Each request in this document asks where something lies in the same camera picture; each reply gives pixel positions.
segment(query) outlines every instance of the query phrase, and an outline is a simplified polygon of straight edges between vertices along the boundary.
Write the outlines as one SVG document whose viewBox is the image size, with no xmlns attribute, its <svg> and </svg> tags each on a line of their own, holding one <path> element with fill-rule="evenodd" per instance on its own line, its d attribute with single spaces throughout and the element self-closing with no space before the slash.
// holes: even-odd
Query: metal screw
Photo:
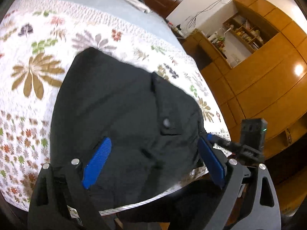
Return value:
<svg viewBox="0 0 307 230">
<path fill-rule="evenodd" d="M 75 158 L 72 160 L 72 165 L 78 165 L 80 160 L 78 158 Z"/>
<path fill-rule="evenodd" d="M 237 165 L 238 164 L 238 161 L 236 159 L 229 159 L 229 163 L 231 165 Z"/>
<path fill-rule="evenodd" d="M 43 169 L 44 169 L 44 170 L 49 169 L 49 167 L 50 167 L 50 164 L 49 164 L 49 163 L 44 163 L 44 165 L 43 165 Z"/>
<path fill-rule="evenodd" d="M 267 167 L 263 163 L 261 163 L 261 164 L 259 164 L 259 168 L 262 169 L 262 170 L 265 170 Z"/>
</svg>

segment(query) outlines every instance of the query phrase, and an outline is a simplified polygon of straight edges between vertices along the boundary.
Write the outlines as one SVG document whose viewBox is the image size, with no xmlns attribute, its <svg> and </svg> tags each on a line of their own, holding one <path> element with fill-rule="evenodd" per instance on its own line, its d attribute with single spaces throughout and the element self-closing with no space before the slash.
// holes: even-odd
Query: bookshelf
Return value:
<svg viewBox="0 0 307 230">
<path fill-rule="evenodd" d="M 251 53 L 260 49 L 267 41 L 268 37 L 261 32 L 261 29 L 248 21 L 246 28 L 246 18 L 236 13 L 223 23 L 226 29 L 233 25 L 233 29 L 229 32 L 234 35 Z"/>
</svg>

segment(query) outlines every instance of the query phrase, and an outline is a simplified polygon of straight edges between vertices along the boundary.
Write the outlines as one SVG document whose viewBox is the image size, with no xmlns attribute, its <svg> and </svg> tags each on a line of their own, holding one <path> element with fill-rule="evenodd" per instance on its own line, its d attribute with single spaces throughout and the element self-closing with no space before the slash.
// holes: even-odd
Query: white quilt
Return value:
<svg viewBox="0 0 307 230">
<path fill-rule="evenodd" d="M 194 97 L 206 131 L 230 139 L 206 82 L 186 53 L 138 26 L 86 6 L 16 0 L 0 24 L 0 190 L 7 202 L 23 210 L 29 209 L 41 165 L 50 162 L 50 122 L 57 93 L 76 54 L 88 47 L 157 72 Z M 205 167 L 194 170 L 154 199 L 204 173 Z"/>
</svg>

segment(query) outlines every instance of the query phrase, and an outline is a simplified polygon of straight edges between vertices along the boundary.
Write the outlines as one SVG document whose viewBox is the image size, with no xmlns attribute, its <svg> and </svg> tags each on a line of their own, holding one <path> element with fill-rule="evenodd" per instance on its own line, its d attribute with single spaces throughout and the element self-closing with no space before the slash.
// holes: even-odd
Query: folded clothes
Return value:
<svg viewBox="0 0 307 230">
<path fill-rule="evenodd" d="M 151 9 L 146 6 L 144 3 L 140 2 L 139 0 L 126 0 L 128 3 L 130 3 L 132 6 L 136 7 L 138 10 L 149 14 L 151 12 Z"/>
</svg>

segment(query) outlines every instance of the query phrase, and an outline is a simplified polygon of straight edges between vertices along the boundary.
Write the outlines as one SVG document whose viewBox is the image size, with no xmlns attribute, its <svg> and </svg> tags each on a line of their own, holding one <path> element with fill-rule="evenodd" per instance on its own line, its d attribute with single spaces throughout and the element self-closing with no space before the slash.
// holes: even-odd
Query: wooden shelf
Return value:
<svg viewBox="0 0 307 230">
<path fill-rule="evenodd" d="M 251 45 L 248 42 L 243 40 L 242 37 L 240 37 L 235 31 L 231 29 L 229 32 L 232 35 L 234 35 L 251 53 L 254 53 L 256 51 L 253 47 L 251 47 Z"/>
<path fill-rule="evenodd" d="M 259 29 L 259 27 L 251 24 L 251 29 L 248 30 L 244 27 L 243 24 L 240 24 L 239 22 L 237 22 L 236 20 L 234 20 L 234 18 L 239 15 L 239 13 L 236 13 L 234 16 L 232 16 L 231 18 L 229 18 L 227 21 L 225 21 L 223 23 L 223 25 L 229 29 L 229 25 L 234 25 L 235 29 L 234 30 L 230 30 L 229 32 L 232 33 L 251 53 L 256 52 L 257 50 L 255 48 L 252 47 L 253 42 L 255 42 L 259 48 L 261 48 L 264 44 L 261 43 L 252 33 L 251 30 L 260 30 L 260 34 L 261 34 L 261 29 Z M 248 34 L 252 40 L 250 42 L 245 41 L 240 35 L 238 35 L 237 33 L 240 31 L 244 31 L 246 34 Z"/>
</svg>

